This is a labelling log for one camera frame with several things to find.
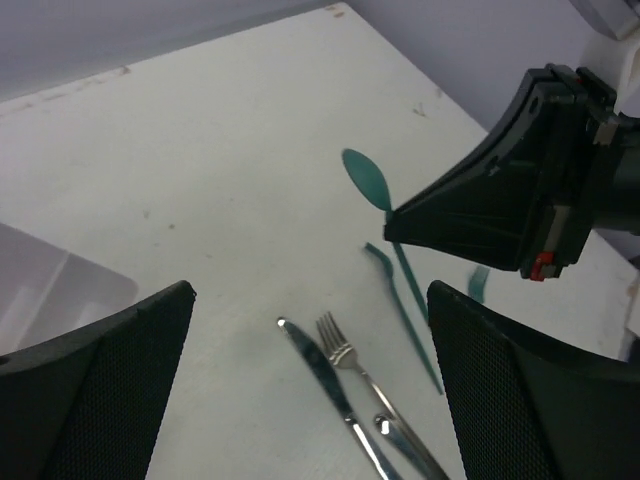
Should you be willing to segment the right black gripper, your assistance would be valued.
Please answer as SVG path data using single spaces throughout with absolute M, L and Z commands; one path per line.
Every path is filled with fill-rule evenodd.
M 553 79 L 571 94 L 554 112 Z M 528 70 L 486 138 L 393 211 L 385 239 L 546 280 L 592 229 L 638 235 L 639 121 L 616 100 L 587 68 Z

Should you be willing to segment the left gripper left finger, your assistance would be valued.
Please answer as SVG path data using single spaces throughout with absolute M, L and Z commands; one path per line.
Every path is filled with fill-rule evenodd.
M 145 478 L 194 303 L 179 281 L 2 355 L 2 478 Z

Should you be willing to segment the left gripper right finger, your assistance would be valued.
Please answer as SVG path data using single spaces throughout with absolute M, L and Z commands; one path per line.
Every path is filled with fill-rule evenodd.
M 559 341 L 442 281 L 427 300 L 467 478 L 638 478 L 638 366 Z

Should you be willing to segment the teal plastic fork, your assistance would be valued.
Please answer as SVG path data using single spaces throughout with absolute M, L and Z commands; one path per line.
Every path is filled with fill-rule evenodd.
M 477 265 L 469 277 L 467 294 L 474 301 L 483 304 L 485 302 L 485 287 L 488 280 L 489 269 L 483 265 Z

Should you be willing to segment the teal plastic knife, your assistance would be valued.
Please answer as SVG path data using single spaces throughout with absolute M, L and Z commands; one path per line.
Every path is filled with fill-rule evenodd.
M 406 277 L 406 281 L 410 286 L 410 290 L 412 292 L 412 295 L 414 296 L 414 300 L 418 304 L 423 318 L 425 319 L 425 321 L 428 321 L 428 310 L 426 307 L 426 303 L 424 299 L 420 296 L 421 294 L 420 288 L 417 284 L 417 280 L 415 279 L 415 275 L 413 274 L 413 271 L 408 263 L 406 255 L 404 254 L 404 251 L 400 246 L 395 245 L 394 249 L 396 250 L 396 253 L 399 256 L 399 260 L 401 261 L 401 268 Z M 400 298 L 400 295 L 398 293 L 398 290 L 395 284 L 394 267 L 393 267 L 392 261 L 382 250 L 380 250 L 370 242 L 367 242 L 365 244 L 364 250 L 370 253 L 371 255 L 373 255 L 380 262 L 383 274 L 387 280 L 391 298 L 396 305 L 403 327 L 408 335 L 416 336 L 417 333 L 415 331 L 415 328 L 406 311 L 406 308 L 404 307 L 404 304 L 402 303 L 402 300 Z

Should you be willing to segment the teal plastic spoon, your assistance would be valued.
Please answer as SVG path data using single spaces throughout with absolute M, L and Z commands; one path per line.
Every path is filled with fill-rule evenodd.
M 385 218 L 388 219 L 393 213 L 391 195 L 386 179 L 379 167 L 369 157 L 353 149 L 344 149 L 341 153 L 341 158 L 349 178 L 358 191 L 370 204 L 382 211 L 385 214 Z M 391 245 L 393 249 L 395 245 L 398 245 L 404 251 L 399 243 L 391 243 Z M 401 261 L 395 249 L 394 252 L 401 267 Z M 416 336 L 408 335 L 408 337 L 436 391 L 439 395 L 443 395 L 444 388 L 441 385 L 436 369 L 433 367 L 418 333 Z

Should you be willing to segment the crossing metal knife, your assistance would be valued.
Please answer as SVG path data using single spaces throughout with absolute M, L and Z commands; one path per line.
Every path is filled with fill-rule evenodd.
M 420 473 L 424 479 L 430 479 L 429 469 L 401 429 L 399 420 L 386 413 L 374 417 L 374 425 L 378 432 Z

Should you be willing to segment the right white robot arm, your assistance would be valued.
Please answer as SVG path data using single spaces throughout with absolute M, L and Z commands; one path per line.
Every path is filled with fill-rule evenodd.
M 384 236 L 525 279 L 558 277 L 597 228 L 639 231 L 639 5 L 578 1 L 594 29 L 578 68 L 528 70 L 463 160 L 393 211 Z

